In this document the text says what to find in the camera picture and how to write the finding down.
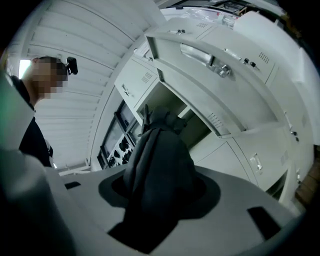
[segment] black cloth cover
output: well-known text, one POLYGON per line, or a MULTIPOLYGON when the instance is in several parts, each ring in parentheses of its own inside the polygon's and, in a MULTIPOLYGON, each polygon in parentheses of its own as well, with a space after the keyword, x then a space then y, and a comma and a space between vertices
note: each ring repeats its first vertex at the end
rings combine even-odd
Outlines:
POLYGON ((145 107, 142 136, 123 181, 128 206, 123 222, 109 234, 150 253, 176 226, 182 209, 196 197, 196 170, 178 134, 186 122, 164 107, 145 107))

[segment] shelf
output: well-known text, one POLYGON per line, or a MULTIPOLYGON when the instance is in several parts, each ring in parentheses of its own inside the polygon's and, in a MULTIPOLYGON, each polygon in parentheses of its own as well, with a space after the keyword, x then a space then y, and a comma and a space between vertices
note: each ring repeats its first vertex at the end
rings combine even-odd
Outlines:
POLYGON ((187 105, 181 99, 179 99, 161 82, 157 83, 157 85, 152 89, 152 91, 138 108, 137 112, 142 119, 146 104, 148 105, 149 112, 158 106, 163 106, 168 108, 176 115, 179 115, 187 107, 187 105))

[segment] white wall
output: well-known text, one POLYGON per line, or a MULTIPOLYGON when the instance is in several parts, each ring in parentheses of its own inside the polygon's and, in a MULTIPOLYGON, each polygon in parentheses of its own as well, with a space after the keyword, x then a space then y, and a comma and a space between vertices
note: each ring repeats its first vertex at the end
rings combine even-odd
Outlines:
POLYGON ((112 119, 114 118, 114 113, 118 110, 119 105, 121 104, 123 98, 121 97, 120 93, 113 87, 113 90, 109 96, 109 99, 105 105, 104 111, 100 117, 100 122, 98 125, 98 129, 94 136, 92 152, 91 152, 91 170, 93 172, 101 170, 99 161, 97 156, 100 151, 100 146, 106 136, 107 130, 111 124, 112 119))

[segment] rectangular slot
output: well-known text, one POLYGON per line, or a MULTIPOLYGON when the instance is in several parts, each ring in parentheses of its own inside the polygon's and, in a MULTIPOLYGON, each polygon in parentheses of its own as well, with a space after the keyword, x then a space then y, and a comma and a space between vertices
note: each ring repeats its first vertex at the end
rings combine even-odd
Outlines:
POLYGON ((279 200, 284 189, 288 170, 266 191, 267 194, 279 200))

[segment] black fabric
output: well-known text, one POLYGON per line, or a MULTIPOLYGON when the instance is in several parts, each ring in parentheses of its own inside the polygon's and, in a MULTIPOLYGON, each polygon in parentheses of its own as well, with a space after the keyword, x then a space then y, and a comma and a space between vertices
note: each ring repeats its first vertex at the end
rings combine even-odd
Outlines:
POLYGON ((164 107, 152 113, 146 107, 144 112, 143 135, 123 175, 128 206, 123 222, 109 234, 148 254, 176 226, 184 207, 196 200, 197 178, 178 136, 185 121, 164 107))
MULTIPOLYGON (((32 108, 32 110, 35 110, 30 104, 30 96, 22 80, 16 76, 12 76, 11 79, 13 85, 23 97, 25 102, 30 106, 30 108, 32 108)), ((35 118, 32 119, 27 130, 25 131, 19 150, 25 154, 36 157, 43 164, 43 166, 52 167, 49 160, 49 152, 45 138, 39 126, 37 125, 35 118)))

